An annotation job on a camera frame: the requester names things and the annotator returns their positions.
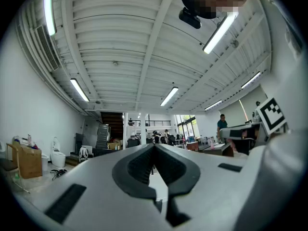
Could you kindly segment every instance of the white toilet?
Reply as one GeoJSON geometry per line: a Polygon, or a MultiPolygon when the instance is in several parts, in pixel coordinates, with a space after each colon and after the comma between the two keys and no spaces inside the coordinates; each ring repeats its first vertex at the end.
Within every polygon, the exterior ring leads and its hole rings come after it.
{"type": "Polygon", "coordinates": [[[53,138],[51,145],[51,162],[57,167],[64,167],[65,165],[65,154],[60,152],[60,143],[57,137],[53,138]]]}

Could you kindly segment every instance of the cardboard box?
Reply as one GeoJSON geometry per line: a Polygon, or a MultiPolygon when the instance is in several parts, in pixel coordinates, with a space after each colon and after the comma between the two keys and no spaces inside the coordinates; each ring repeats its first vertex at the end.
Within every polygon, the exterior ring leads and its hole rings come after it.
{"type": "Polygon", "coordinates": [[[109,145],[109,149],[114,150],[117,146],[118,150],[121,150],[121,144],[120,143],[107,143],[109,145]]]}
{"type": "MultiPolygon", "coordinates": [[[[14,141],[13,146],[18,149],[19,170],[24,179],[42,176],[42,151],[31,149],[14,141]]],[[[12,150],[13,163],[17,165],[17,153],[12,150]]]]}

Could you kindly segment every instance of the white ceiling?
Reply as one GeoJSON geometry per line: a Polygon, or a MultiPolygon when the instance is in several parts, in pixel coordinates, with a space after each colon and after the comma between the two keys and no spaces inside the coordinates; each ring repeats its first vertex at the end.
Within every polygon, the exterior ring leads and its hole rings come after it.
{"type": "MultiPolygon", "coordinates": [[[[226,104],[260,71],[252,84],[258,85],[271,63],[269,27],[259,0],[239,9],[210,54],[202,48],[222,18],[201,18],[201,29],[194,29],[179,19],[183,7],[181,0],[55,0],[53,40],[64,69],[51,74],[82,109],[114,112],[204,114],[220,99],[226,104]],[[234,39],[237,49],[231,46],[234,39]],[[179,91],[161,107],[173,86],[179,91]]],[[[37,24],[45,24],[42,0],[34,0],[34,8],[37,24]]]]}

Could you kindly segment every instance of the floor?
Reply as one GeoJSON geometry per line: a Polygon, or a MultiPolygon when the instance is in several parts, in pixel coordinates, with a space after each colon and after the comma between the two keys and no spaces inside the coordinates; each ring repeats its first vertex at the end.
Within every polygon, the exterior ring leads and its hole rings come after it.
{"type": "Polygon", "coordinates": [[[30,193],[27,193],[20,189],[15,184],[12,185],[12,191],[13,193],[22,196],[30,203],[33,203],[33,200],[35,198],[36,193],[41,192],[46,187],[48,187],[52,183],[52,178],[54,176],[53,173],[50,173],[52,169],[66,169],[67,171],[72,170],[74,167],[70,165],[65,165],[64,168],[56,167],[55,165],[48,163],[48,171],[43,171],[43,175],[40,177],[30,178],[30,179],[22,179],[22,183],[24,185],[24,188],[29,191],[30,193]]]}

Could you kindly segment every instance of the fluorescent light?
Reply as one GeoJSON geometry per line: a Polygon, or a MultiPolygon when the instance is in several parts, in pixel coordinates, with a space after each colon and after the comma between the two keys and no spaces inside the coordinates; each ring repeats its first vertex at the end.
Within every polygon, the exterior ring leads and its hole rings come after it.
{"type": "Polygon", "coordinates": [[[71,83],[75,87],[75,89],[78,91],[79,95],[83,98],[84,101],[88,102],[89,99],[87,98],[86,94],[83,92],[81,87],[79,86],[77,80],[75,78],[71,78],[71,83]]]}
{"type": "Polygon", "coordinates": [[[221,103],[221,102],[222,102],[222,100],[219,100],[218,102],[216,102],[216,103],[212,104],[211,106],[207,107],[207,108],[205,109],[205,111],[209,110],[210,108],[214,107],[215,105],[217,105],[217,104],[219,104],[219,103],[221,103]]]}
{"type": "Polygon", "coordinates": [[[165,106],[165,104],[173,97],[173,95],[179,90],[178,87],[173,87],[171,91],[168,93],[167,97],[163,100],[160,106],[165,106]]]}
{"type": "Polygon", "coordinates": [[[260,75],[260,72],[257,72],[255,74],[255,76],[253,76],[249,81],[247,81],[243,86],[242,89],[244,89],[246,86],[248,86],[251,82],[253,82],[256,78],[258,78],[258,76],[260,75]]]}
{"type": "Polygon", "coordinates": [[[56,33],[56,26],[53,19],[52,0],[44,0],[44,12],[49,35],[56,33]]]}
{"type": "Polygon", "coordinates": [[[213,35],[210,37],[208,42],[203,47],[203,51],[207,54],[213,50],[213,48],[217,45],[217,43],[221,40],[222,36],[227,32],[235,18],[237,17],[238,12],[231,12],[222,20],[220,26],[215,30],[213,35]]]}

